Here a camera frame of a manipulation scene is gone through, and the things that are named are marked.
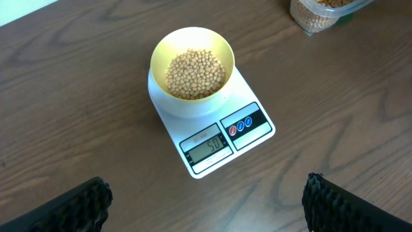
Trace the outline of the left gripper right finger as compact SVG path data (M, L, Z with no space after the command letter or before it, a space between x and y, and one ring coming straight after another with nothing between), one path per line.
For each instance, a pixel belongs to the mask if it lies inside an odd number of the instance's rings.
M411 232L411 224L362 198L309 173L302 205L309 231L316 232Z

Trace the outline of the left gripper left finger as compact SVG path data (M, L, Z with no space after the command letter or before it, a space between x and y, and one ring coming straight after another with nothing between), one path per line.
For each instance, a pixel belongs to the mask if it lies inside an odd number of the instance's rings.
M113 201L109 184L93 177L3 225L10 232L99 232Z

